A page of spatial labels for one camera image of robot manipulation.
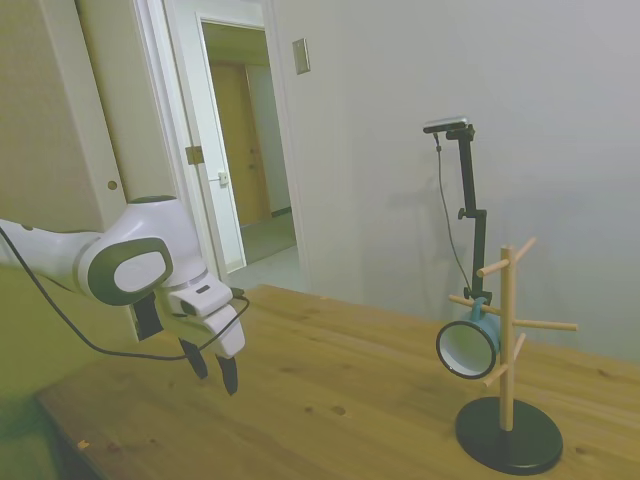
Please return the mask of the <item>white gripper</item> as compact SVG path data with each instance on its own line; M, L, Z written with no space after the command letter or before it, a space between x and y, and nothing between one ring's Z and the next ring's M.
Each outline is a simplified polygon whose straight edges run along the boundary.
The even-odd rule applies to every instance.
M177 336L185 358L199 379L208 377L206 362L199 350L209 340L205 350L215 353L227 393L233 396L239 387L237 362L234 356L245 346L245 336L237 311L230 304L204 317L179 317L160 311L161 325Z

